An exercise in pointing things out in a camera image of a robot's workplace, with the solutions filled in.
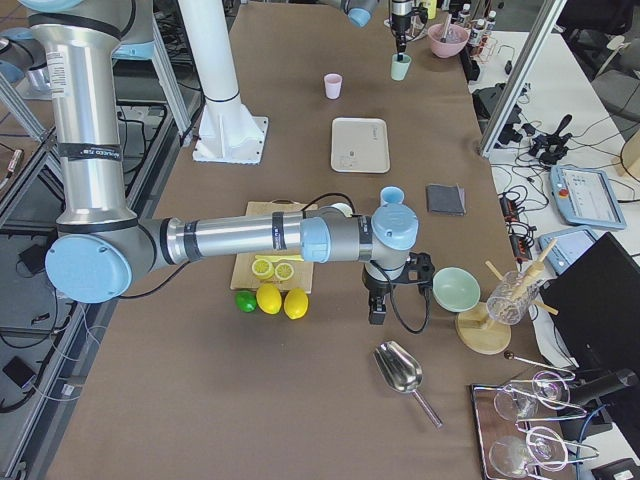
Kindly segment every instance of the light green bowl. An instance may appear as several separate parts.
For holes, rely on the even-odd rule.
[[[466,270],[447,267],[433,277],[433,296],[450,312],[466,312],[480,301],[480,285]]]

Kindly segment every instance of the white tray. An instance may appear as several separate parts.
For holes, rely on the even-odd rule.
[[[333,120],[331,168],[336,172],[385,173],[390,167],[384,120],[344,117]]]

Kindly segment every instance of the lime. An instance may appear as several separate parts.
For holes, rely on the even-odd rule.
[[[243,312],[253,312],[258,306],[256,295],[247,290],[240,290],[236,293],[236,306]]]
[[[275,315],[282,307],[282,295],[273,283],[263,283],[256,292],[258,306],[264,313]]]
[[[279,263],[276,265],[276,278],[278,280],[280,280],[281,282],[284,282],[286,280],[289,280],[291,277],[293,277],[293,266],[290,263]]]
[[[301,288],[293,288],[284,299],[284,313],[291,320],[297,320],[306,315],[309,310],[309,297]]]
[[[251,264],[251,272],[258,280],[267,280],[273,276],[273,263],[269,260],[258,258]]]

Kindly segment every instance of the metal scoop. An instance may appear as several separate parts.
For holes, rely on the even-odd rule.
[[[422,367],[417,360],[394,341],[384,342],[376,348],[373,356],[389,386],[396,392],[412,394],[436,428],[442,428],[444,423],[418,391]]]

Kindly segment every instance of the white desk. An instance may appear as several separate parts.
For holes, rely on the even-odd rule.
[[[486,63],[481,64],[481,75],[478,81],[469,84],[471,92],[478,88],[490,87],[507,80],[504,66],[510,59],[513,59],[515,64],[517,55],[527,38],[527,33],[495,32],[493,38],[497,41],[493,54]],[[513,47],[516,52],[515,56],[512,57],[513,50],[510,48],[504,47],[500,49],[502,45]],[[640,185],[629,176],[621,176],[621,171],[618,170],[619,167],[613,166],[614,163],[618,162],[615,154],[620,153],[624,140],[619,135],[613,121],[607,118],[608,112],[591,88],[589,81],[560,35],[552,34],[549,36],[527,78],[527,82],[531,84],[530,93],[528,94],[529,101],[528,103],[526,99],[519,101],[519,105],[522,107],[523,115],[521,117],[523,123],[539,121],[542,123],[539,126],[536,125],[538,129],[544,132],[553,132],[562,117],[569,113],[573,116],[573,119],[569,126],[563,130],[563,133],[570,132],[574,136],[582,135],[592,124],[604,119],[590,128],[584,136],[576,138],[580,143],[595,144],[611,137],[597,145],[599,150],[609,153],[603,153],[589,147],[581,147],[576,150],[570,150],[566,157],[558,162],[559,165],[570,164],[580,168],[606,166],[604,170],[610,179],[624,182],[633,187],[639,193],[638,196],[640,196]],[[528,142],[529,140],[525,137],[520,146],[528,146]],[[570,149],[580,147],[575,141],[569,141],[567,145]],[[518,154],[526,152],[526,150],[516,150],[516,148],[494,149],[489,160],[492,164],[513,165]],[[500,168],[494,168],[493,175],[498,192],[504,191],[509,186],[524,185],[529,191],[530,198],[544,200],[523,178],[515,175],[511,178],[505,170]],[[548,173],[545,172],[538,177],[532,172],[531,177],[538,188],[543,189],[547,198],[549,198],[549,205],[545,209],[527,212],[524,217],[527,223],[538,228],[536,236],[568,228],[569,225],[564,222],[559,214],[555,201],[551,196]],[[616,182],[612,182],[612,185],[619,200],[632,198],[633,193],[628,188]],[[530,203],[527,206],[535,208],[538,205]],[[640,252],[640,205],[637,203],[622,204],[621,208],[628,227],[625,230],[613,232],[613,234],[629,253],[638,253]],[[596,233],[603,233],[603,231],[596,230]],[[546,275],[548,278],[554,276],[549,267],[546,268]],[[553,335],[553,325],[549,315],[541,311],[534,322],[534,326],[536,327],[540,351],[545,357],[554,363],[557,362],[556,364],[559,365],[566,363],[566,361],[563,361],[562,356],[558,356],[556,340]],[[588,443],[600,449],[600,457],[591,462],[586,462],[585,468],[590,469],[625,457],[635,458],[636,462],[638,462],[637,456],[626,444],[626,441],[621,438],[616,426],[610,432],[590,437]]]

